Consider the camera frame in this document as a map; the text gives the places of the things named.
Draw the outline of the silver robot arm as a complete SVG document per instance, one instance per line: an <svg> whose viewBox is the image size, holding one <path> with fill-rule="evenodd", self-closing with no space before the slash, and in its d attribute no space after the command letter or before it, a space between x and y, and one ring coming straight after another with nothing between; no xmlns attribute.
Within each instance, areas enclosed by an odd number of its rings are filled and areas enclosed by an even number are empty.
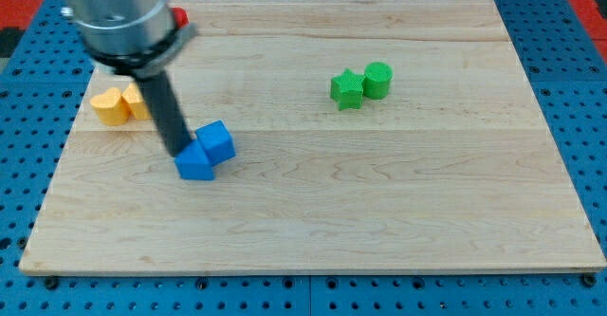
<svg viewBox="0 0 607 316"><path fill-rule="evenodd" d="M150 78L197 35L180 26L167 0L64 0L91 58L117 75Z"/></svg>

